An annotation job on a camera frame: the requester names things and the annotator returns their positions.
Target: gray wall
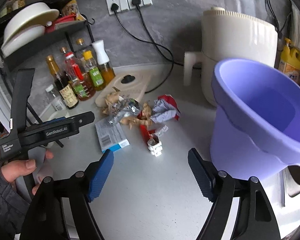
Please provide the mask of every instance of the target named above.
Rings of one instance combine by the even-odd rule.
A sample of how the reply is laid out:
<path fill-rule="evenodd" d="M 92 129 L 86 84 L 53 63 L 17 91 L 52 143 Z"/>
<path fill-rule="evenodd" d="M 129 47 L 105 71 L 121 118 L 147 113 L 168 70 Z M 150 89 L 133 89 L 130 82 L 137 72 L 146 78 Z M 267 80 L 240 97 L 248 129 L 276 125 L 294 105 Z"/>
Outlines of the gray wall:
<path fill-rule="evenodd" d="M 201 14 L 211 6 L 225 7 L 227 10 L 242 12 L 271 22 L 264 0 L 152 1 L 152 6 L 141 8 L 149 31 L 157 43 L 172 50 L 175 59 L 179 62 L 183 61 L 185 51 L 201 49 Z M 96 20 L 96 23 L 91 26 L 94 38 L 105 41 L 106 51 L 114 67 L 164 62 L 152 45 L 138 42 L 122 30 L 116 17 L 109 16 L 105 0 L 77 0 L 77 2 L 81 13 Z M 285 4 L 285 1 L 274 0 L 273 4 L 282 24 L 286 17 L 286 8 L 280 7 Z M 148 40 L 136 10 L 120 13 L 119 17 L 132 33 Z M 86 32 L 80 32 L 73 35 L 73 42 L 75 43 L 76 38 L 80 37 L 90 41 Z M 38 113 L 41 113 L 48 104 L 44 89 L 52 82 L 44 59 L 47 55 L 53 54 L 56 60 L 61 62 L 59 48 L 64 45 L 66 45 L 65 41 L 54 44 L 20 66 L 36 68 L 29 102 Z"/>

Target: white countertop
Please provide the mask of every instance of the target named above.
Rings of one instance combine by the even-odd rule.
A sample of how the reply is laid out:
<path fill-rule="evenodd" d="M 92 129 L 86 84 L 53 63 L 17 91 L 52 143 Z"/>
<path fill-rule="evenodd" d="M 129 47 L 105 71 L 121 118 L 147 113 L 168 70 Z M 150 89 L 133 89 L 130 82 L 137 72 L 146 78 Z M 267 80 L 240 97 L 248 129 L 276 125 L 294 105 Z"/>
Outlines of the white countertop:
<path fill-rule="evenodd" d="M 155 84 L 164 76 L 160 74 L 164 66 L 138 68 L 153 69 L 158 78 L 153 78 Z M 116 68 L 115 71 L 129 68 Z M 165 84 L 145 95 L 143 102 L 150 100 L 153 103 L 163 94 L 174 97 L 181 118 L 166 122 L 169 130 L 161 137 L 162 155 L 154 157 L 150 154 L 138 127 L 129 130 L 127 126 L 122 126 L 130 146 L 114 152 L 114 166 L 101 195 L 90 204 L 105 239 L 196 239 L 208 216 L 212 203 L 202 196 L 188 165 L 187 154 L 195 147 L 203 159 L 210 160 L 215 108 L 201 92 L 198 70 L 194 70 L 192 85 L 184 87 L 183 69 L 176 66 Z M 95 122 L 103 118 L 94 99 L 80 102 L 70 114 L 87 111 L 95 114 Z M 79 134 L 61 141 L 65 144 L 64 148 L 56 144 L 51 148 L 55 153 L 50 162 L 55 180 L 67 179 L 76 171 L 84 171 L 102 155 L 94 123 L 80 128 Z M 282 206 L 281 173 L 261 183 L 274 209 L 281 237 L 284 237 L 300 225 L 300 203 L 297 208 L 293 205 Z M 239 199 L 234 199 L 223 240 L 231 237 L 238 203 Z M 64 206 L 67 223 L 74 225 L 67 200 Z"/>

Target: purple bucket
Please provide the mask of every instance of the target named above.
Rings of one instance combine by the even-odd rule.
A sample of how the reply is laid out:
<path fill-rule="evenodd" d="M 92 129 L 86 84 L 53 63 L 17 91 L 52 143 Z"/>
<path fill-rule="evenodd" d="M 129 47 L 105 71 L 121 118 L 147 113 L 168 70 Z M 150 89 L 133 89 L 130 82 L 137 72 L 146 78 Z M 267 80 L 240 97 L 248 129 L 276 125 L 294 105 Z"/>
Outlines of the purple bucket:
<path fill-rule="evenodd" d="M 280 71 L 246 59 L 216 64 L 218 104 L 213 164 L 238 179 L 265 179 L 300 166 L 300 87 Z"/>

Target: yellow detergent bottle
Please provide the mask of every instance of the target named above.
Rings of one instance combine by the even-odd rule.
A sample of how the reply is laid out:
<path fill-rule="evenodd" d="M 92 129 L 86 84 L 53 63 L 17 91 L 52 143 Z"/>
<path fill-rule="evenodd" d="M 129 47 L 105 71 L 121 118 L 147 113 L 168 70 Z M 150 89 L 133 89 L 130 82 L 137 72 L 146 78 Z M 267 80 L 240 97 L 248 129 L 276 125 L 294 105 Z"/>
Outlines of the yellow detergent bottle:
<path fill-rule="evenodd" d="M 284 38 L 284 40 L 287 44 L 283 47 L 281 53 L 279 70 L 294 82 L 297 82 L 300 74 L 300 51 L 297 48 L 290 49 L 291 40 L 288 38 Z"/>

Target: cardboard box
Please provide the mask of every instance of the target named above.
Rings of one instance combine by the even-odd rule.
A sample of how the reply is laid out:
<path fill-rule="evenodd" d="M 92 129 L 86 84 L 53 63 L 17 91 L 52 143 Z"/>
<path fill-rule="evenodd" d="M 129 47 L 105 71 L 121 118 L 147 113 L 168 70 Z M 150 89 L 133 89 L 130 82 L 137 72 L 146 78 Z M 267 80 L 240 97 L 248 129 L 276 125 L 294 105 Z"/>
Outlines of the cardboard box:
<path fill-rule="evenodd" d="M 114 152 L 130 145 L 119 123 L 111 125 L 107 118 L 104 118 L 97 122 L 95 126 L 103 153 L 107 149 Z"/>

